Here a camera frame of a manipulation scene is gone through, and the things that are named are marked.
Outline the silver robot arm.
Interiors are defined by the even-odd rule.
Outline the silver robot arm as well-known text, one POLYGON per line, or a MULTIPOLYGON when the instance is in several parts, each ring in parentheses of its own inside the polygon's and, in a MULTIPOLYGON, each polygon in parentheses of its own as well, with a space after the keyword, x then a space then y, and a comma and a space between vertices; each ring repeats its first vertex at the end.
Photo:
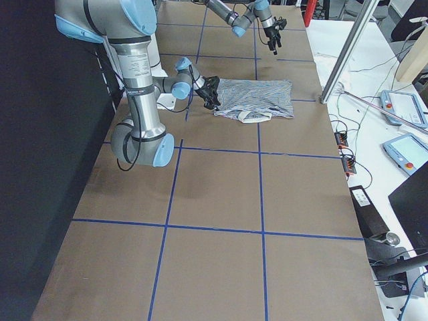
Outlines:
POLYGON ((148 46, 156 31, 152 1, 56 1, 60 33, 92 43, 108 42, 118 55, 130 116, 116 125, 111 148, 120 162, 164 167, 174 151, 174 137, 161 123, 157 100, 165 94, 184 100, 196 92, 205 106, 220 105, 217 76, 206 78, 188 58, 175 65, 175 77, 154 77, 148 46))
POLYGON ((276 56, 277 47, 281 47, 280 31, 284 30, 287 21, 280 17, 274 17, 270 9, 269 1, 252 1, 247 4, 247 9, 243 14, 238 14, 234 9, 230 9, 224 2, 218 0, 193 1, 198 5, 204 5, 219 16, 226 24, 232 28, 232 32, 237 37, 242 37, 251 27, 255 20, 261 22, 265 36, 268 41, 265 43, 276 56))

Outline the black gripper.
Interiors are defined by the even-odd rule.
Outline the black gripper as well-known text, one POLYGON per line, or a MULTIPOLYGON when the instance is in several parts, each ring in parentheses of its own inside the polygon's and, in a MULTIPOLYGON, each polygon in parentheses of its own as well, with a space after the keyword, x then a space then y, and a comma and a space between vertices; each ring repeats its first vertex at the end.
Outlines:
POLYGON ((217 91, 212 88, 199 88, 197 94, 204 100, 204 107, 208 110, 218 111, 220 105, 217 104, 217 91))
POLYGON ((274 26, 265 27, 263 30, 264 30, 265 36, 268 38, 267 42, 270 43, 270 50, 274 55, 277 55, 278 52, 276 49, 276 45, 278 47, 282 47, 280 31, 275 30, 274 26))

